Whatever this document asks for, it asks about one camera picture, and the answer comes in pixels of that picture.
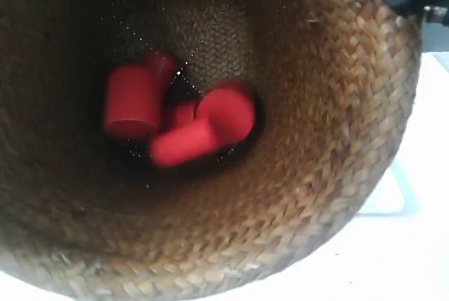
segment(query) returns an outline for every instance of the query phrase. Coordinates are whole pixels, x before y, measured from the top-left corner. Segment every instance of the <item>white surface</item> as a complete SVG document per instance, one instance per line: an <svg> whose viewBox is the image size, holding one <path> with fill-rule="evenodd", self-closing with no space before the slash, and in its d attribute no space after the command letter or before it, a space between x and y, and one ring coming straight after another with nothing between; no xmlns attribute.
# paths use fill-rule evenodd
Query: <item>white surface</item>
<svg viewBox="0 0 449 301"><path fill-rule="evenodd" d="M396 157L418 199L416 214L357 217L286 271L203 301L449 300L448 90L449 73L424 55L416 105ZM400 196L387 195L397 198L391 202L379 193L397 186L391 173L382 183L366 211L401 207ZM0 286L0 300L68 300L4 274Z"/></svg>

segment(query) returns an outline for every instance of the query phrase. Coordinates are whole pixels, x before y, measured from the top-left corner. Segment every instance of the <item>red plastic cap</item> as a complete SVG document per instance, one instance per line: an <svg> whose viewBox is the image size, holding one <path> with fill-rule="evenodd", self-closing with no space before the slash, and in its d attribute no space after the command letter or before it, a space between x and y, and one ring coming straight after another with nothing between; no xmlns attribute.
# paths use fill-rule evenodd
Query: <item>red plastic cap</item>
<svg viewBox="0 0 449 301"><path fill-rule="evenodd" d="M149 51L143 56L142 63L153 69L163 93L168 90L176 72L181 69L179 62L163 51Z"/></svg>
<svg viewBox="0 0 449 301"><path fill-rule="evenodd" d="M166 130L181 128L195 119L195 111L199 100L190 100L169 107L164 117L164 128Z"/></svg>
<svg viewBox="0 0 449 301"><path fill-rule="evenodd" d="M165 168L212 154L220 146L208 120L203 119L157 136L150 141L148 151L153 162Z"/></svg>
<svg viewBox="0 0 449 301"><path fill-rule="evenodd" d="M244 140L255 123L253 99L237 88L216 88L200 102L196 118L208 118L223 145Z"/></svg>
<svg viewBox="0 0 449 301"><path fill-rule="evenodd" d="M106 90L103 126L112 138L146 142L161 121L159 87L150 69L129 65L115 69Z"/></svg>

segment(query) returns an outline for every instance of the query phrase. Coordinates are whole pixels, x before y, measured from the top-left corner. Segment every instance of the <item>red cylinder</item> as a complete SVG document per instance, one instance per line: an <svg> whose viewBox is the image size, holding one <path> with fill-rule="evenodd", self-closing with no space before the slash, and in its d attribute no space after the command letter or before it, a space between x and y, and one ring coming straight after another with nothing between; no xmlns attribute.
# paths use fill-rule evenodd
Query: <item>red cylinder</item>
<svg viewBox="0 0 449 301"><path fill-rule="evenodd" d="M179 62L163 51L149 51L143 56L142 63L153 69L161 93L165 93L170 88L176 72L181 69Z"/></svg>
<svg viewBox="0 0 449 301"><path fill-rule="evenodd" d="M164 115L165 130L181 128L190 124L195 118L195 110L198 104L199 100L190 100L169 107Z"/></svg>
<svg viewBox="0 0 449 301"><path fill-rule="evenodd" d="M106 90L103 126L112 138L146 142L158 131L161 96L154 73L144 65L115 69Z"/></svg>
<svg viewBox="0 0 449 301"><path fill-rule="evenodd" d="M162 168L176 166L221 148L207 119L196 120L155 137L149 143L149 155Z"/></svg>
<svg viewBox="0 0 449 301"><path fill-rule="evenodd" d="M196 118L207 118L223 145L244 140L255 123L255 107L248 91L235 85L214 88L200 102Z"/></svg>

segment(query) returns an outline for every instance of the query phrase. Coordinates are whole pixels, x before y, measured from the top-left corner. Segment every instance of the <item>red object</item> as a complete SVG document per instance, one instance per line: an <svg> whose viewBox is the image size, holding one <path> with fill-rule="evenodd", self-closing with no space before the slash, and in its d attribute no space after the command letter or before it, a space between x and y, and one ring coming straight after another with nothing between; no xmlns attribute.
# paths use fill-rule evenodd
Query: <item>red object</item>
<svg viewBox="0 0 449 301"><path fill-rule="evenodd" d="M153 69L161 93L170 88L176 72L181 69L179 62L163 51L149 51L143 56L142 63Z"/></svg>
<svg viewBox="0 0 449 301"><path fill-rule="evenodd" d="M103 126L112 138L146 142L161 121L161 93L154 73L143 65L115 69L106 90Z"/></svg>
<svg viewBox="0 0 449 301"><path fill-rule="evenodd" d="M199 100L190 100L169 107L164 115L164 128L168 131L190 124L195 119L195 110Z"/></svg>
<svg viewBox="0 0 449 301"><path fill-rule="evenodd" d="M221 148L209 120L196 120L155 137L149 144L149 155L160 167L176 166Z"/></svg>
<svg viewBox="0 0 449 301"><path fill-rule="evenodd" d="M196 118L207 117L223 145L240 142L255 123L254 102L249 94L237 83L218 86L200 102Z"/></svg>

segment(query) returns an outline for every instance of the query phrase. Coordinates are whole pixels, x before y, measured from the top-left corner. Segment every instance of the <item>woven wicker texture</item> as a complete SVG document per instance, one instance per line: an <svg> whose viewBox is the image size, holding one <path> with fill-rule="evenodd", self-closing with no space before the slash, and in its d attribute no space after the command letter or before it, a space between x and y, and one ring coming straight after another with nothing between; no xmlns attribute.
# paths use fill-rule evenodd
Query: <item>woven wicker texture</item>
<svg viewBox="0 0 449 301"><path fill-rule="evenodd" d="M101 89L151 46L200 91L255 89L244 156L183 178L119 157ZM80 300L186 300L354 216L401 142L420 32L381 0L0 0L0 50L0 269Z"/></svg>

